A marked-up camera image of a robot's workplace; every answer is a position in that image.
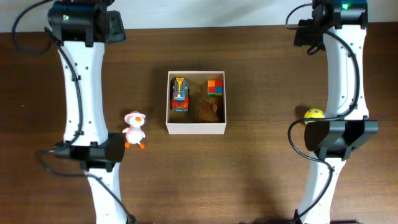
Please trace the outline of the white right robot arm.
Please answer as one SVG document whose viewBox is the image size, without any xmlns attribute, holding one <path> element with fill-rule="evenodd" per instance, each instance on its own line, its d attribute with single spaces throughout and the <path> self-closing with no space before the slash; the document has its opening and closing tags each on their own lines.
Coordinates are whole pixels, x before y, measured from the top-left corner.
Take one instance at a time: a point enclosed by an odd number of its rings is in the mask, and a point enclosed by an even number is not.
<svg viewBox="0 0 398 224">
<path fill-rule="evenodd" d="M 328 62 L 326 111 L 311 109 L 301 120 L 310 161 L 304 197 L 292 223 L 331 223 L 330 211 L 338 177 L 351 154 L 378 133 L 369 119 L 363 87 L 363 48 L 368 28 L 368 2 L 321 0 L 309 3 L 310 19 L 299 21 L 294 45 L 324 50 Z"/>
</svg>

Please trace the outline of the brown plush toy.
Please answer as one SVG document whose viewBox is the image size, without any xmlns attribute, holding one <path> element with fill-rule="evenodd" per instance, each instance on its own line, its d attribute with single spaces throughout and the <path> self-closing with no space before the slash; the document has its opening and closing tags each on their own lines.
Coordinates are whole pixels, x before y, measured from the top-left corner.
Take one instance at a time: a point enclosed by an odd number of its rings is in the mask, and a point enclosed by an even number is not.
<svg viewBox="0 0 398 224">
<path fill-rule="evenodd" d="M 198 123 L 219 123 L 223 100 L 219 96 L 201 96 L 196 102 L 194 118 Z"/>
</svg>

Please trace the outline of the multicolour puzzle cube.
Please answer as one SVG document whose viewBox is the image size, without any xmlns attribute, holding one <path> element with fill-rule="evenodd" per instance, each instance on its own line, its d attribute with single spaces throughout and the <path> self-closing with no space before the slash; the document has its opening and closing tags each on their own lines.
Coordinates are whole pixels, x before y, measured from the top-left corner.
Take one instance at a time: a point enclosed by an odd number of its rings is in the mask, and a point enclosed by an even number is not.
<svg viewBox="0 0 398 224">
<path fill-rule="evenodd" d="M 208 80 L 207 91 L 208 96 L 223 96 L 223 81 Z"/>
</svg>

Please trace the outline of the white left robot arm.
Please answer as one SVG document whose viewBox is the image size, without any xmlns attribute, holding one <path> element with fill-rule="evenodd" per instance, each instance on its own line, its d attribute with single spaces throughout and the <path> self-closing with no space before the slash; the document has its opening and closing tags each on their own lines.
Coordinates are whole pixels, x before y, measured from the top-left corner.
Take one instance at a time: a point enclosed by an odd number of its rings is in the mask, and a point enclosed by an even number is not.
<svg viewBox="0 0 398 224">
<path fill-rule="evenodd" d="M 121 205 L 119 165 L 124 155 L 120 134 L 109 133 L 103 113 L 102 65 L 105 46 L 126 39 L 121 14 L 112 1 L 55 1 L 48 12 L 65 77 L 67 123 L 55 146 L 60 159 L 79 163 L 91 187 L 97 223 L 127 223 Z"/>
</svg>

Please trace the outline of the red grey toy truck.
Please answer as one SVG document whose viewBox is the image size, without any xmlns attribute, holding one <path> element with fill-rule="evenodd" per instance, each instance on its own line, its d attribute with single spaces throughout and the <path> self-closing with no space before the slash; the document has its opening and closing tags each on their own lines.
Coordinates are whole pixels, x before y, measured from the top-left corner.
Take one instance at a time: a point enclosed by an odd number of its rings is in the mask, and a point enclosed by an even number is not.
<svg viewBox="0 0 398 224">
<path fill-rule="evenodd" d="M 172 82 L 170 107 L 172 111 L 187 112 L 189 109 L 190 90 L 184 77 L 176 77 Z"/>
</svg>

